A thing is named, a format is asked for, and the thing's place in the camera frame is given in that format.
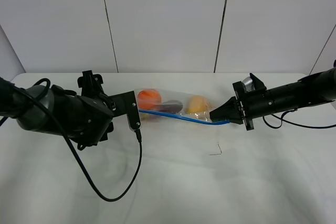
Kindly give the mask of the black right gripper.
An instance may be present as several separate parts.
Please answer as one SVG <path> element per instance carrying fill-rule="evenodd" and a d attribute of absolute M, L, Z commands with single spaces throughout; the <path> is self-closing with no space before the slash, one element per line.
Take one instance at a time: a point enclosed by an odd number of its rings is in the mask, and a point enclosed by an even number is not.
<path fill-rule="evenodd" d="M 267 87 L 253 73 L 250 73 L 249 77 L 254 82 L 255 90 L 246 92 L 242 81 L 235 82 L 233 88 L 236 97 L 231 97 L 226 103 L 210 111 L 209 115 L 212 122 L 229 121 L 238 125 L 242 125 L 244 122 L 246 130 L 254 129 L 253 115 L 257 114 L 257 112 L 253 112 L 253 106 L 263 99 Z"/>

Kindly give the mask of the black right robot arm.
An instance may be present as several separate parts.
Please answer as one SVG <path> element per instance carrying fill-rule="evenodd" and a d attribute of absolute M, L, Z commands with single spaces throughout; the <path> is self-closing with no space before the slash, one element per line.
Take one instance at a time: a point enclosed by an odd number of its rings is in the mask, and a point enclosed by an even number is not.
<path fill-rule="evenodd" d="M 254 129 L 253 119 L 282 113 L 284 122 L 288 113 L 300 108 L 327 104 L 335 101 L 335 67 L 300 80 L 272 89 L 250 73 L 243 81 L 233 83 L 235 96 L 220 107 L 210 111 L 213 123 L 229 121 L 244 124 L 246 130 Z"/>

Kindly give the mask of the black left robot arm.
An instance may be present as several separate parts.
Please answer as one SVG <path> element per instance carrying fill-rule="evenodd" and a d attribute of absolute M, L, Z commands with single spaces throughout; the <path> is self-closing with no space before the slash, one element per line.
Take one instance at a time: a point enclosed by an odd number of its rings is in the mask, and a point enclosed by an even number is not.
<path fill-rule="evenodd" d="M 100 74 L 84 71 L 77 83 L 81 95 L 51 84 L 47 78 L 22 92 L 1 79 L 1 116 L 15 119 L 27 131 L 65 133 L 79 150 L 96 146 L 114 129 L 112 105 L 101 86 Z"/>

